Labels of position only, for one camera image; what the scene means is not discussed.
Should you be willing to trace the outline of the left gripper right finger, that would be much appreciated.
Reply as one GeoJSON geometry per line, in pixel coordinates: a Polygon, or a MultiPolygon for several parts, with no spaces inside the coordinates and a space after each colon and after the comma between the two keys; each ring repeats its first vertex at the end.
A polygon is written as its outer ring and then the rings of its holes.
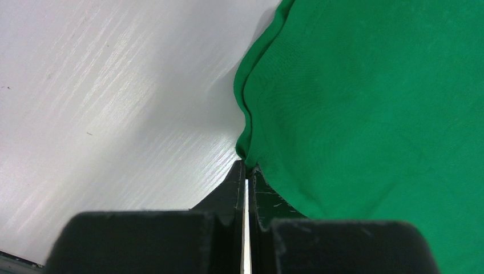
{"type": "Polygon", "coordinates": [[[253,273],[438,273],[420,231],[402,221],[314,220],[248,177],[253,273]]]}

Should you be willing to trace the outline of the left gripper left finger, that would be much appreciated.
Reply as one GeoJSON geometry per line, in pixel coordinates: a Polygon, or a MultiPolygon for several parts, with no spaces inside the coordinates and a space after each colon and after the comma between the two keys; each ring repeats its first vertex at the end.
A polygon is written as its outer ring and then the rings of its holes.
{"type": "Polygon", "coordinates": [[[189,210],[82,212],[64,227],[45,273],[240,273],[245,164],[189,210]]]}

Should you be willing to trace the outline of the green t-shirt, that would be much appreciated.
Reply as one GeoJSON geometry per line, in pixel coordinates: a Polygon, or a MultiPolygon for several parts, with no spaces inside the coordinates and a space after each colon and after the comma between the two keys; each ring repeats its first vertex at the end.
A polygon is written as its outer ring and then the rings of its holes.
{"type": "Polygon", "coordinates": [[[482,1],[282,1],[233,89],[237,154],[295,209],[408,221],[483,272],[482,1]]]}

